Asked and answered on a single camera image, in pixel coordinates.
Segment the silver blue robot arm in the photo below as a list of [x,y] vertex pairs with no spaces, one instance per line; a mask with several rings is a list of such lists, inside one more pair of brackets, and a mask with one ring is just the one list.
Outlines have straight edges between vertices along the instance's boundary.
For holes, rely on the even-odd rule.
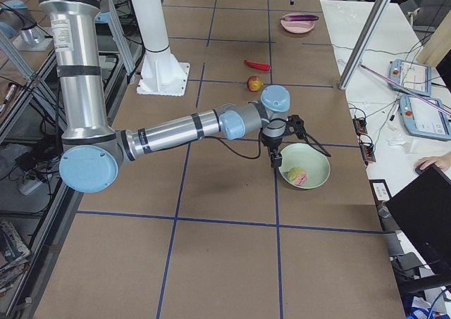
[[1,33],[19,51],[46,51],[53,42],[50,29],[40,27],[21,0],[1,4]]
[[104,100],[95,20],[106,0],[39,0],[51,21],[57,75],[67,128],[62,136],[59,172],[72,189],[100,192],[109,187],[124,163],[140,156],[222,133],[238,139],[258,131],[271,165],[281,165],[279,145],[286,136],[306,137],[303,120],[290,115],[290,94],[280,85],[265,88],[261,98],[244,106],[226,104],[135,132],[114,130]]

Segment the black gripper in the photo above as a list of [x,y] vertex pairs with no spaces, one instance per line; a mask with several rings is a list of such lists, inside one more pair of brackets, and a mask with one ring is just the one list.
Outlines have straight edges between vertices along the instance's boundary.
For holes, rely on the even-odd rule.
[[272,168],[279,168],[282,164],[283,157],[278,154],[278,149],[283,140],[291,135],[299,136],[304,132],[304,121],[298,115],[269,120],[269,124],[261,130],[259,140],[270,153]]

